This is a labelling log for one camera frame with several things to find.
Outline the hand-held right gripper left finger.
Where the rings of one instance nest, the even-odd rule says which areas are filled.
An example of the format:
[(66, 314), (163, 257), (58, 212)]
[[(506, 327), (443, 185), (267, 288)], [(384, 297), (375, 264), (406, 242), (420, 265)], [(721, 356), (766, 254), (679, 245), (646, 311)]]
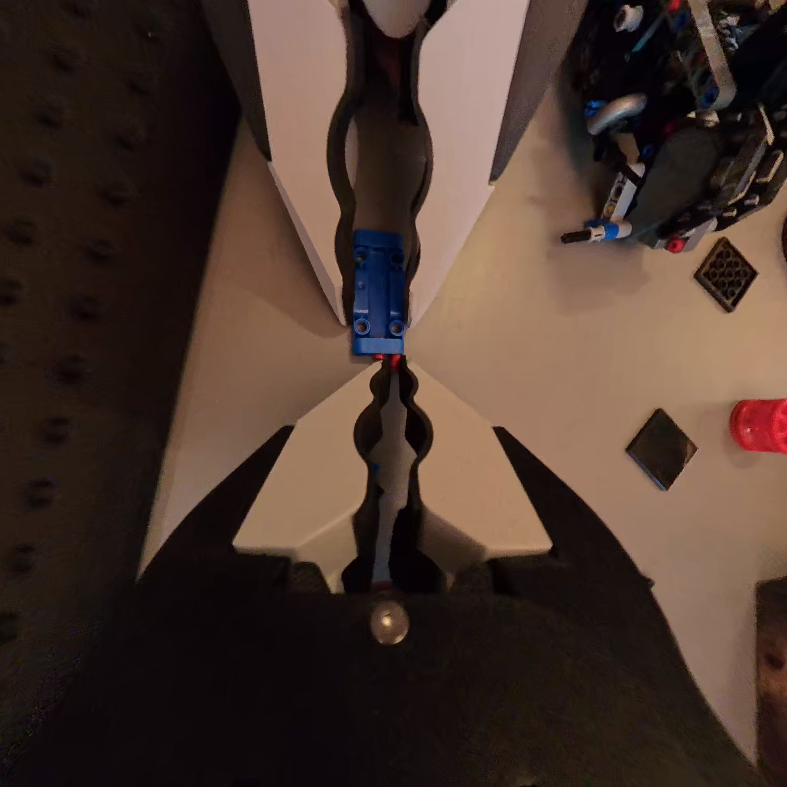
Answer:
[(341, 573), (359, 553), (353, 517), (368, 482), (354, 430), (383, 370), (370, 364), (296, 422), (234, 537), (237, 553), (315, 564), (330, 591), (342, 593)]

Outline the black square flat tile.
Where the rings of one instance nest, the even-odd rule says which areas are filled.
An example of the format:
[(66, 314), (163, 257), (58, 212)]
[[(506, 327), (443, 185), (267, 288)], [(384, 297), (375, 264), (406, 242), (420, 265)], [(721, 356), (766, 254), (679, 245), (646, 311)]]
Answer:
[(656, 408), (626, 447), (626, 456), (662, 491), (668, 491), (696, 455), (696, 443), (663, 408)]

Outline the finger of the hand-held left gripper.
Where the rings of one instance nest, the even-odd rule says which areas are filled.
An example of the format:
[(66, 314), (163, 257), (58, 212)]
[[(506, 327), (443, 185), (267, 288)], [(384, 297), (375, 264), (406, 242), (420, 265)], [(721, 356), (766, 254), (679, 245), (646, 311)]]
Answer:
[(412, 327), (436, 298), (494, 191), (491, 170), (529, 4), (449, 2), (423, 39), (417, 98), (432, 156), (416, 217)]
[(346, 88), (348, 6), (335, 1), (249, 2), (268, 168), (342, 326), (347, 321), (335, 251), (341, 213), (329, 177), (328, 138)]

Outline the black toy truck chassis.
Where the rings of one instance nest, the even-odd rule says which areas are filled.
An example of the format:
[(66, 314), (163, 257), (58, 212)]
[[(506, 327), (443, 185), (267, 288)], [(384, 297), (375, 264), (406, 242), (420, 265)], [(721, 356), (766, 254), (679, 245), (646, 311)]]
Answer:
[(588, 2), (569, 50), (599, 216), (564, 244), (678, 253), (768, 206), (785, 184), (785, 2)]

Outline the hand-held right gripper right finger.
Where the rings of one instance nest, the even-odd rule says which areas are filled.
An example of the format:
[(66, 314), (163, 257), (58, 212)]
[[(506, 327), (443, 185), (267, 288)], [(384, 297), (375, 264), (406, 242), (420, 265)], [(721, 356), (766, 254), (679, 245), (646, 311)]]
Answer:
[(441, 591), (473, 566), (548, 554), (552, 540), (493, 424), (415, 364), (398, 366), (414, 452), (398, 514), (398, 588)]

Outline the black square studded plate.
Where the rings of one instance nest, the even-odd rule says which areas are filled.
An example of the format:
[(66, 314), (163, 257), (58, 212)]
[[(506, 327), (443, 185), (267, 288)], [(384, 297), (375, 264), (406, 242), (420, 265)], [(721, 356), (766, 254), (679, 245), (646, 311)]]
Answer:
[(733, 313), (758, 275), (739, 249), (722, 237), (694, 272), (694, 280), (726, 313)]

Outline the red toy wheel hub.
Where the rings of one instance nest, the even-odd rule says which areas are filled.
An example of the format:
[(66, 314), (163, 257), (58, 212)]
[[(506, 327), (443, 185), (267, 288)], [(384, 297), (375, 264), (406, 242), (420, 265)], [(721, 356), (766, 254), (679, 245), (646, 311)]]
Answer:
[(786, 399), (744, 399), (730, 414), (730, 435), (743, 450), (786, 454)]

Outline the blue toy brick panel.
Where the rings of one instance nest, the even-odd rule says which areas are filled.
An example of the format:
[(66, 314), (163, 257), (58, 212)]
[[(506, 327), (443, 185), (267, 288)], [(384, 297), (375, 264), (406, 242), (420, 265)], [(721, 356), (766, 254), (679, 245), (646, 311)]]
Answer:
[(355, 289), (352, 351), (358, 356), (405, 354), (405, 242), (400, 234), (353, 232)]

